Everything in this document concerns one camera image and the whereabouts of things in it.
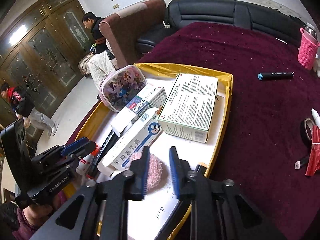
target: person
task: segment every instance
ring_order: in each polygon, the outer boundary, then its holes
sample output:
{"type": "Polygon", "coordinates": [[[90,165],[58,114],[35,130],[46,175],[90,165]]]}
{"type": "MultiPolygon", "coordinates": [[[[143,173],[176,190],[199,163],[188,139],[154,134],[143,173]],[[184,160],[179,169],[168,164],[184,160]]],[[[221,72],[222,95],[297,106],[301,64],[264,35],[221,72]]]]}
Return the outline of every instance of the person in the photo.
{"type": "Polygon", "coordinates": [[[19,229],[19,222],[17,217],[17,205],[8,202],[0,204],[0,218],[7,224],[11,231],[19,229]]]}
{"type": "Polygon", "coordinates": [[[20,87],[10,87],[7,82],[3,83],[0,89],[1,96],[6,99],[11,108],[18,114],[18,118],[27,118],[31,124],[41,130],[48,130],[49,137],[55,135],[58,124],[40,113],[32,102],[30,96],[20,87]]]}
{"type": "Polygon", "coordinates": [[[99,24],[103,19],[88,12],[82,18],[85,28],[91,29],[91,34],[96,41],[93,51],[94,56],[88,62],[88,68],[95,86],[99,89],[105,78],[116,72],[116,60],[108,41],[103,37],[99,24]]]}
{"type": "Polygon", "coordinates": [[[55,195],[52,204],[32,204],[21,210],[17,208],[19,228],[12,234],[17,240],[29,240],[31,236],[49,219],[49,217],[61,207],[67,198],[63,191],[55,195]]]}

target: barcode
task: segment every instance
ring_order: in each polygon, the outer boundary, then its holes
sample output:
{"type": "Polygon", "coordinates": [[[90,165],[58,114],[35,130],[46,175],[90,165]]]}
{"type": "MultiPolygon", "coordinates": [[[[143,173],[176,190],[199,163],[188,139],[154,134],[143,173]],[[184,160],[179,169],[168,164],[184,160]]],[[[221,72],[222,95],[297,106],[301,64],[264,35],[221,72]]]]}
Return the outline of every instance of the barcode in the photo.
{"type": "Polygon", "coordinates": [[[195,136],[196,136],[196,141],[203,141],[203,137],[204,137],[204,133],[203,132],[199,132],[199,131],[195,131],[195,136]]]}
{"type": "Polygon", "coordinates": [[[141,116],[141,121],[146,121],[147,119],[149,118],[149,115],[147,113],[144,113],[142,116],[141,116]]]}

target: cartoon pouch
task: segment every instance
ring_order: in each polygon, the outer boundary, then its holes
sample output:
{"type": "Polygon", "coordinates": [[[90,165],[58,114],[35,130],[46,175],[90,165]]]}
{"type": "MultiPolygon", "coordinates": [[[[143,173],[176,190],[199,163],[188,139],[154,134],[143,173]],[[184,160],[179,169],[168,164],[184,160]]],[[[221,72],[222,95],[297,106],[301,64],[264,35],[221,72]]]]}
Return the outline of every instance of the cartoon pouch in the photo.
{"type": "Polygon", "coordinates": [[[147,84],[141,70],[134,65],[119,69],[107,77],[99,88],[103,104],[114,112],[120,112],[147,84]]]}

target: floor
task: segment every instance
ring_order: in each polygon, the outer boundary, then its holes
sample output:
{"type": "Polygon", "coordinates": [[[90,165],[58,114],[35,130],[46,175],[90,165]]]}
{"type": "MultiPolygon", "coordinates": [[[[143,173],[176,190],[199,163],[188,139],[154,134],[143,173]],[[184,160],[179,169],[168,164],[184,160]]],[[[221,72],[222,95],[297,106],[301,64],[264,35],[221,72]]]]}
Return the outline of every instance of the floor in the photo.
{"type": "Polygon", "coordinates": [[[36,155],[55,145],[65,144],[97,102],[97,95],[98,90],[92,78],[82,78],[52,116],[52,120],[59,124],[57,133],[49,139],[47,132],[42,133],[38,141],[36,155]]]}

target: medicine box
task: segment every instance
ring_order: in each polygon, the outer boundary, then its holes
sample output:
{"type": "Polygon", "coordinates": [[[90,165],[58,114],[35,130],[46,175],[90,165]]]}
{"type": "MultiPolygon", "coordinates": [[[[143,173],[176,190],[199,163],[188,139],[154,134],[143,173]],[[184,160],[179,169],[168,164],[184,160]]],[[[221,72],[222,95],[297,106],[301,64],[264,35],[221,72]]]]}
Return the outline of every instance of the medicine box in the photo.
{"type": "Polygon", "coordinates": [[[218,78],[180,73],[160,114],[165,133],[205,143],[216,101],[218,78]]]}
{"type": "Polygon", "coordinates": [[[160,108],[166,99],[167,95],[163,87],[147,84],[112,120],[113,131],[120,137],[130,122],[137,121],[151,107],[160,108]]]}
{"type": "Polygon", "coordinates": [[[149,108],[144,114],[122,135],[116,144],[108,151],[102,159],[104,167],[112,165],[120,171],[129,169],[130,156],[135,152],[142,152],[143,146],[149,146],[161,132],[161,127],[157,121],[159,109],[149,108]]]}

